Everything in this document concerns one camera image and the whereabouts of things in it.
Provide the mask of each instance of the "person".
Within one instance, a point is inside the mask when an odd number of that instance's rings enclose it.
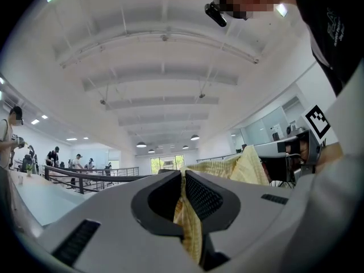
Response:
[[[95,168],[95,166],[93,164],[93,159],[90,158],[89,163],[87,164],[87,169],[92,170],[93,168]]]
[[[9,167],[11,152],[25,144],[22,138],[13,135],[12,127],[21,125],[23,125],[23,111],[19,106],[12,108],[7,119],[0,121],[0,166],[4,169]]]
[[[39,175],[38,157],[37,157],[36,154],[34,155],[33,160],[34,160],[33,162],[34,162],[34,165],[35,165],[35,173]]]
[[[110,170],[111,170],[111,162],[109,162],[109,165],[105,166],[105,173],[107,176],[110,176]]]
[[[32,173],[33,174],[36,174],[37,172],[36,172],[36,167],[35,167],[35,151],[34,151],[34,148],[33,148],[33,146],[32,145],[29,145],[28,146],[28,149],[29,149],[29,155],[30,155],[30,158],[32,159],[32,165],[33,165],[33,171],[32,171]]]
[[[76,157],[71,161],[71,168],[72,169],[84,169],[82,165],[80,164],[80,159],[82,156],[80,154],[77,154]],[[76,185],[76,179],[71,178],[71,184]]]
[[[82,165],[80,164],[80,159],[82,156],[77,154],[76,157],[72,160],[72,168],[73,169],[83,169]]]
[[[53,151],[50,151],[45,159],[47,166],[54,166],[58,162],[58,152],[59,148],[55,147]]]
[[[362,0],[220,0],[233,11],[272,11],[274,4],[296,5],[311,36],[312,53],[338,95],[363,59],[358,27]]]

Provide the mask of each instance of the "white wall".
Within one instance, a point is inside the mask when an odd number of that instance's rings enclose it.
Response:
[[[305,109],[303,108],[303,105],[297,102],[290,108],[285,109],[284,113],[286,114],[288,123],[291,123],[292,121],[296,121],[297,119],[299,119],[299,117],[301,116],[301,114],[303,114],[304,111]]]
[[[220,133],[198,147],[198,158],[207,159],[235,154],[230,132]]]
[[[301,89],[297,86],[296,83],[293,83],[283,93],[279,94],[277,98],[275,98],[268,105],[260,109],[258,112],[252,114],[244,121],[239,123],[237,127],[246,127],[252,124],[253,122],[256,122],[257,120],[265,117],[266,115],[270,114],[277,108],[281,107],[295,96],[300,100],[300,102],[303,102],[304,106],[308,105],[308,101],[306,100],[306,97],[303,95]]]
[[[136,167],[135,155],[132,152],[116,150],[101,143],[75,145],[72,147],[72,159],[77,154],[82,155],[80,161],[82,166],[92,158],[98,169],[104,169],[110,160],[119,160],[120,168]]]
[[[0,109],[0,119],[6,119],[8,117],[8,112]],[[49,151],[54,150],[56,146],[59,147],[59,161],[64,162],[67,165],[69,156],[71,154],[71,147],[66,144],[60,143],[48,135],[43,135],[30,127],[27,126],[14,126],[13,133],[19,137],[22,137],[28,144],[32,145],[35,153],[38,157],[38,164],[45,164],[45,158]],[[23,160],[24,156],[29,154],[29,149],[27,146],[24,148],[16,148],[14,155],[14,160]]]
[[[234,142],[235,150],[242,149],[242,145],[245,144],[244,139],[241,134],[237,134],[236,136],[232,137]]]
[[[186,152],[177,152],[172,154],[158,154],[153,156],[136,156],[135,157],[135,165],[139,167],[139,175],[150,175],[151,174],[151,158],[158,158],[158,157],[166,157],[166,156],[177,156],[183,155],[184,156],[184,163],[186,166],[191,164],[197,164],[196,160],[198,158],[198,150],[186,151]]]
[[[297,81],[297,86],[307,100],[306,108],[317,104],[325,112],[336,99],[329,80],[317,63]]]

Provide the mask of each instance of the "plaid fabric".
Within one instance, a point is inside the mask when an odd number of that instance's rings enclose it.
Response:
[[[242,155],[228,160],[202,162],[181,168],[181,197],[176,205],[174,223],[183,227],[183,246],[193,260],[199,263],[202,252],[202,226],[186,197],[186,170],[205,172],[250,184],[269,185],[269,182],[254,146],[247,146]]]

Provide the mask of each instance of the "black mesh pad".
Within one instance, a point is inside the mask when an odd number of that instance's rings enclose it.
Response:
[[[186,175],[186,195],[198,218],[203,221],[222,205],[222,197],[190,175]]]

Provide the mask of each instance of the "camera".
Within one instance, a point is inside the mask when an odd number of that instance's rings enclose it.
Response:
[[[225,17],[220,13],[219,8],[214,2],[211,2],[210,4],[205,5],[205,13],[210,16],[215,22],[220,25],[221,27],[226,26],[226,19]]]
[[[248,20],[251,12],[234,11],[234,6],[227,3],[227,0],[213,0],[210,4],[205,5],[205,13],[210,16],[221,27],[226,26],[226,19],[223,13],[237,18]]]

